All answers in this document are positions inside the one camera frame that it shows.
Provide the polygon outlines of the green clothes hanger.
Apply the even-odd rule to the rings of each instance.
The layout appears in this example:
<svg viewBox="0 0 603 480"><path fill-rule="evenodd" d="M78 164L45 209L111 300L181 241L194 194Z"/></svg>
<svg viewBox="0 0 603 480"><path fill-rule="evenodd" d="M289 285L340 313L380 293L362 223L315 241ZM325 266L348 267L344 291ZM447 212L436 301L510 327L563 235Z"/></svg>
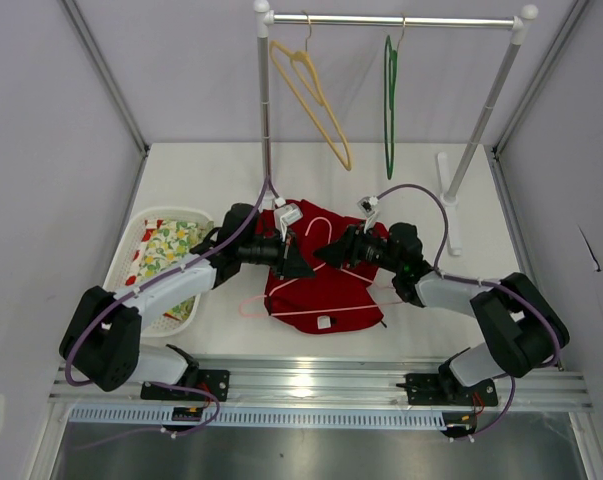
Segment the green clothes hanger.
<svg viewBox="0 0 603 480"><path fill-rule="evenodd" d="M386 178L391 180L395 167L395 106L398 79L399 48L404 37L393 43L389 34L385 37L383 65L383 140Z"/></svg>

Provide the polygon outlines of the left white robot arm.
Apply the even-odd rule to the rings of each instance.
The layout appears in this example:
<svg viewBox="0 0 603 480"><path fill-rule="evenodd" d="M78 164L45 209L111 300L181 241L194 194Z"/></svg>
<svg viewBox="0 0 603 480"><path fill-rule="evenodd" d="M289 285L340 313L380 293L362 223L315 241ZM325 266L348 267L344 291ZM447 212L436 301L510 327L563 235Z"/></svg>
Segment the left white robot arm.
<svg viewBox="0 0 603 480"><path fill-rule="evenodd" d="M170 308L221 286L245 264L266 266L280 279L314 277L292 230L302 217L297 205L282 205L273 212L273 230L260 233L257 208L236 203L221 226L161 273L115 292L87 290L59 347L67 383L111 392L134 381L162 387L178 400L190 398L198 387L196 360L175 346L143 344L142 332Z"/></svg>

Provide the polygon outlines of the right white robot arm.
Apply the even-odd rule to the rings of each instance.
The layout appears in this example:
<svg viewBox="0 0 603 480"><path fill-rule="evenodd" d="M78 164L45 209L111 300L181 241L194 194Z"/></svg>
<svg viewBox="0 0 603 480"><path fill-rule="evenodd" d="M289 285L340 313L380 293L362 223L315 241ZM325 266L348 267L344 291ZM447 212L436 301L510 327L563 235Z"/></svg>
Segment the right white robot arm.
<svg viewBox="0 0 603 480"><path fill-rule="evenodd" d="M462 402L496 377L521 378L558 361L569 332L526 275L515 272L502 280L481 281L445 274L425 260L422 250L416 227L396 223L385 238L350 226L314 255L333 268L365 264L386 270L403 302L477 321L483 343L438 369L436 388L447 403Z"/></svg>

